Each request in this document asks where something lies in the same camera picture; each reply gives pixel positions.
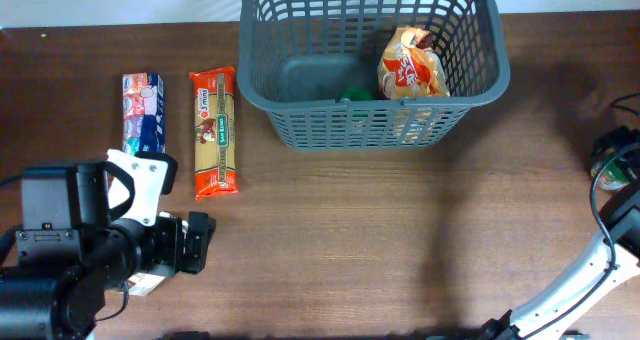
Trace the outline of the green lid jar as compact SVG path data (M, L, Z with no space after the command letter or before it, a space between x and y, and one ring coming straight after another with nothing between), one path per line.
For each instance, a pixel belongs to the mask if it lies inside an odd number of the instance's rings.
M597 173L601 170L602 166L614 155L613 151L605 152L603 156L599 157L590 169L590 175L595 178ZM630 180L626 177L622 170L622 165L619 160L611 163L602 172L597 180L597 187L611 192L617 192L627 186Z
M365 88L362 87L350 87L342 95L342 99L355 101L371 101L373 95Z

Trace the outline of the Kleenex tissue multipack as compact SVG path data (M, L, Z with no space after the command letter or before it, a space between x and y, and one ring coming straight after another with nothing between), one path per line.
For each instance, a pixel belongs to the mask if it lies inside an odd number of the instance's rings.
M165 153L164 82L158 73L122 76L123 137L127 154Z

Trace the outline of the orange Nescafe sachet bag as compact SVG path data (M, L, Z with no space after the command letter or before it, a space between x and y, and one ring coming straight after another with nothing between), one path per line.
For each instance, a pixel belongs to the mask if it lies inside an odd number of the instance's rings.
M389 100L449 97L441 60L433 49L435 35L421 28L399 27L377 67L382 96Z

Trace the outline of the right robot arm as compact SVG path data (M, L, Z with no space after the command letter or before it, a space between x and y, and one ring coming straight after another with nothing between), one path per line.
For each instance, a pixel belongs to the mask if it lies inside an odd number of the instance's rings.
M625 126L600 137L593 156L589 202L600 231L580 256L525 304L481 328L481 339L566 339L566 331L600 299L639 275L639 131ZM596 204L599 179L616 168L628 184L603 207Z

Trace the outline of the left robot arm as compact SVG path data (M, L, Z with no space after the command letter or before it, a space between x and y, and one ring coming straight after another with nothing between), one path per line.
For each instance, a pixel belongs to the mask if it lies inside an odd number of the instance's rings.
M1 269L4 339L86 339L105 292L138 272L197 274L216 222L192 212L126 217L141 196L124 166L107 161L32 167L19 176L23 222L1 238L18 262Z

